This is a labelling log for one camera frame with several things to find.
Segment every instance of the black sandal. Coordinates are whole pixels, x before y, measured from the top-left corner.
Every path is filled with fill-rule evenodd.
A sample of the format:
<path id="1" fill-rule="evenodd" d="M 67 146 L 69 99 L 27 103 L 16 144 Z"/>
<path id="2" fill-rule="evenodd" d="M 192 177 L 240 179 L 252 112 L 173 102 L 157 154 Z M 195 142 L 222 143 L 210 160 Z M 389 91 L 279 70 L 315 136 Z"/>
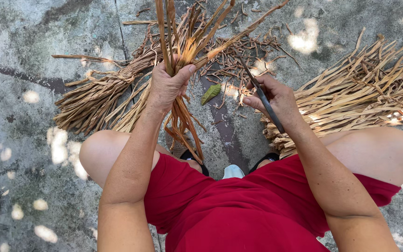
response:
<path id="1" fill-rule="evenodd" d="M 189 139 L 189 137 L 185 134 L 184 137 L 186 138 L 187 142 L 189 143 L 189 146 L 191 146 L 192 149 L 194 149 L 193 143 L 192 141 Z M 172 146 L 172 142 L 173 142 L 173 138 L 171 135 L 169 135 L 169 133 L 166 132 L 166 145 L 167 148 L 170 150 L 171 146 Z M 180 142 L 175 141 L 174 147 L 172 148 L 172 150 L 170 150 L 171 154 L 176 156 L 177 158 L 183 159 L 183 160 L 195 160 L 197 161 L 194 156 L 192 155 L 192 153 L 189 151 L 189 149 L 182 145 Z M 209 177 L 209 171 L 206 168 L 206 166 L 204 164 L 200 164 L 198 163 L 201 167 L 201 173 L 203 173 L 203 175 Z"/>
<path id="2" fill-rule="evenodd" d="M 269 152 L 267 155 L 265 155 L 263 158 L 261 158 L 255 165 L 254 167 L 248 172 L 248 174 L 254 172 L 257 169 L 257 166 L 264 161 L 265 159 L 268 159 L 270 161 L 278 161 L 279 160 L 279 154 L 274 153 L 274 152 Z"/>

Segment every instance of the forearm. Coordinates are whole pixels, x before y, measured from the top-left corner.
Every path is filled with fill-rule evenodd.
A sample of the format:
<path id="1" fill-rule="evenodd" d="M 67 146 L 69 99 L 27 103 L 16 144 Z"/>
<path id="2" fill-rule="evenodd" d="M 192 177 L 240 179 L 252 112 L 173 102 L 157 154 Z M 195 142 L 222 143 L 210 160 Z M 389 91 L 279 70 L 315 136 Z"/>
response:
<path id="1" fill-rule="evenodd" d="M 147 191 L 158 133 L 165 113 L 146 107 L 116 159 L 100 203 L 135 203 Z"/>
<path id="2" fill-rule="evenodd" d="M 310 189 L 326 215 L 381 216 L 365 187 L 328 151 L 307 124 L 292 133 L 291 138 L 296 145 Z"/>

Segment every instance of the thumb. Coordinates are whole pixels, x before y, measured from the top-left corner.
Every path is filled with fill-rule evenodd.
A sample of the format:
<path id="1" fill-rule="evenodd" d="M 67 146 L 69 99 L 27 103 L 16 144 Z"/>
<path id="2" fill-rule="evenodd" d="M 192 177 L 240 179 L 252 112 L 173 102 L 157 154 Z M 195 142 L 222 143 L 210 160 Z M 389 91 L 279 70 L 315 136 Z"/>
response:
<path id="1" fill-rule="evenodd" d="M 259 110 L 260 112 L 267 112 L 265 110 L 264 104 L 262 104 L 262 101 L 256 96 L 252 95 L 252 96 L 245 97 L 243 99 L 243 103 L 245 103 L 246 105 L 248 105 L 254 109 Z"/>
<path id="2" fill-rule="evenodd" d="M 187 80 L 189 80 L 195 70 L 196 67 L 192 64 L 184 66 L 174 77 L 172 77 L 172 80 L 175 81 L 175 83 L 183 85 Z"/>

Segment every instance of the green leaf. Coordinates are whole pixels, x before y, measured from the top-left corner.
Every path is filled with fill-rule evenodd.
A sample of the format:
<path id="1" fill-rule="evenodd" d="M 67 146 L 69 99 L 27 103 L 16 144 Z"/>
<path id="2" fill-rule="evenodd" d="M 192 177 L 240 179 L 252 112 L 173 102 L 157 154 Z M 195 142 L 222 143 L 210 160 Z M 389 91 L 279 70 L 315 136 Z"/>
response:
<path id="1" fill-rule="evenodd" d="M 201 105 L 205 105 L 205 103 L 218 95 L 221 88 L 222 86 L 220 84 L 210 86 L 208 91 L 201 97 Z"/>

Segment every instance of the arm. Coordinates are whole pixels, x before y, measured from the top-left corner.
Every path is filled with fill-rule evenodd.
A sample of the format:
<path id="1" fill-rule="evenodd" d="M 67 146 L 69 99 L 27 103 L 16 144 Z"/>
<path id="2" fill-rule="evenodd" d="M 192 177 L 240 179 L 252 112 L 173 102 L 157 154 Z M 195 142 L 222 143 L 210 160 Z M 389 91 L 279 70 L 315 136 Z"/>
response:
<path id="1" fill-rule="evenodd" d="M 366 189 L 328 151 L 300 115 L 293 91 L 268 75 L 256 79 L 265 87 L 274 112 L 296 145 L 310 189 L 326 215 L 339 250 L 399 251 Z M 266 113 L 257 96 L 243 102 Z"/>
<path id="2" fill-rule="evenodd" d="M 154 68 L 148 104 L 111 168 L 100 198 L 98 251 L 154 251 L 144 195 L 160 126 L 194 71 L 195 66 L 188 65 L 171 78 L 164 63 Z"/>

